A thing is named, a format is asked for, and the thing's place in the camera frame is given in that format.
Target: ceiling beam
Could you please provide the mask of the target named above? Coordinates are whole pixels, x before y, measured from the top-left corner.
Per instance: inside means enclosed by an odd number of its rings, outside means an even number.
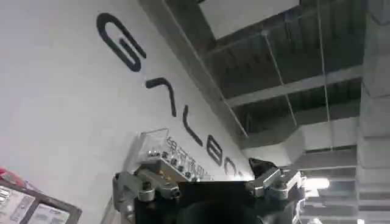
[[[306,199],[306,205],[310,206],[331,206],[331,205],[341,205],[341,206],[358,206],[358,201],[356,196],[348,197],[311,197]]]
[[[303,213],[301,213],[301,219],[306,219],[307,217],[318,217],[321,219],[323,217],[323,219],[350,220],[355,219],[357,215],[357,207],[352,206],[328,206],[324,208],[306,206],[303,209]]]
[[[290,167],[299,170],[321,170],[354,168],[357,166],[356,149],[328,151],[319,153],[307,153],[302,155]]]
[[[355,182],[356,168],[306,171],[308,178],[327,178],[331,182]]]
[[[356,66],[336,72],[329,73],[327,75],[327,84],[334,84],[343,82],[362,76],[362,67]],[[273,88],[259,90],[253,93],[243,94],[238,97],[233,97],[227,100],[227,103],[231,107],[237,107],[240,105],[258,102],[278,96],[284,96],[285,94],[301,92],[313,88],[322,87],[324,85],[323,75],[317,75],[312,78],[299,80],[297,82],[286,83],[284,86],[276,86]]]
[[[321,221],[322,220],[357,220],[358,219],[358,216],[357,215],[353,215],[353,216],[343,216],[343,217],[340,217],[340,216],[321,216],[321,215],[301,215],[300,216],[301,219],[320,219]]]

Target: large black letter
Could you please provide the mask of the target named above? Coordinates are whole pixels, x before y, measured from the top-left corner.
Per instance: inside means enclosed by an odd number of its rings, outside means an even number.
[[[222,149],[212,135],[207,137],[206,150],[209,156],[219,165],[222,165]]]
[[[198,145],[203,146],[202,140],[200,140],[198,135],[196,135],[195,132],[192,131],[192,129],[188,125],[187,118],[188,118],[188,105],[185,105],[184,111],[183,111],[183,124],[184,124],[185,130],[188,132],[188,134],[191,135],[191,137],[193,137],[193,139],[196,141],[196,143]]]
[[[175,104],[175,93],[173,92],[172,85],[165,78],[150,79],[145,83],[146,88],[151,89],[156,86],[164,85],[167,87],[169,92],[169,99],[171,100],[172,116],[176,117],[176,104]]]
[[[234,170],[234,175],[233,176],[237,175],[236,165],[234,165],[233,161],[229,157],[225,158],[225,165],[224,165],[224,167],[225,167],[226,175],[229,175],[229,170],[227,169],[228,168],[227,167],[228,164],[230,164],[233,167],[233,170]]]
[[[112,49],[116,56],[118,56],[127,65],[127,67],[129,67],[130,70],[132,70],[133,72],[139,72],[141,70],[140,58],[133,51],[133,49],[123,40],[123,38],[120,38],[119,43],[127,51],[127,53],[129,53],[130,57],[134,60],[134,63],[127,58],[126,54],[123,53],[120,48],[114,43],[114,41],[112,41],[112,39],[108,36],[107,31],[105,29],[105,25],[107,23],[113,23],[123,33],[123,35],[128,39],[128,41],[143,58],[146,58],[145,51],[134,40],[129,31],[127,31],[127,29],[123,26],[123,24],[118,18],[108,13],[101,13],[99,16],[97,16],[96,27],[103,41]]]

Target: ceiling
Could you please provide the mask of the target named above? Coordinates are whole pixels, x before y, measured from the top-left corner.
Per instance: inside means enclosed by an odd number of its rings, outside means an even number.
[[[201,3],[204,5],[203,12],[207,4],[211,5],[209,1],[212,0]],[[246,94],[272,91],[279,86],[321,77],[323,74],[337,77],[339,71],[362,64],[365,1],[319,2],[320,6],[316,0],[302,0],[298,6],[216,39],[200,7],[195,5],[196,2],[166,0],[228,102],[235,97],[245,98]],[[318,8],[322,44],[319,38]],[[318,122],[326,121],[327,105],[331,108],[337,104],[354,102],[356,110],[343,116],[356,116],[359,113],[361,79],[354,76],[339,81],[327,85],[328,102],[324,86],[316,85],[306,87],[304,91],[274,94],[269,98],[232,106],[244,129],[241,135],[250,136],[272,130],[274,124],[286,121],[294,123],[288,125],[291,134],[297,126],[305,123],[294,117],[298,112],[322,108],[323,116]],[[329,114],[330,119],[335,117],[341,118]]]

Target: white wall panel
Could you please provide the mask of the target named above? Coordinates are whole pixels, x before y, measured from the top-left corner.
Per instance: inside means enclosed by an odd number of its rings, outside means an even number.
[[[356,145],[357,125],[357,117],[332,121],[333,146]],[[319,122],[300,126],[279,144],[244,149],[243,152],[248,157],[272,161],[278,166],[287,166],[294,163],[304,151],[326,149],[330,147],[331,142],[328,122]]]
[[[117,17],[147,54],[131,71],[96,28],[102,12]],[[136,1],[4,1],[0,7],[0,166],[45,194],[79,206],[80,223],[99,223],[133,138],[170,128],[170,135],[216,180],[229,180],[205,150],[213,135],[246,178],[241,154],[164,39]],[[122,37],[112,24],[108,34]],[[172,117],[164,77],[175,92]],[[185,131],[188,122],[204,143]]]

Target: metal bracket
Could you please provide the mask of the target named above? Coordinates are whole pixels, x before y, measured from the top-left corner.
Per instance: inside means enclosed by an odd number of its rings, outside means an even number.
[[[282,172],[278,168],[271,168],[256,180],[249,181],[245,184],[246,189],[254,197],[264,196],[265,189],[269,187],[276,179],[280,178]]]
[[[277,181],[269,188],[269,194],[271,197],[279,200],[285,200],[288,198],[288,192],[297,185],[298,188],[302,185],[302,177],[299,171],[290,170],[280,177]]]
[[[161,196],[165,199],[175,199],[180,197],[179,186],[174,181],[166,180],[147,169],[138,171],[137,176],[143,181],[150,182],[152,188],[155,188],[157,191],[159,191]]]

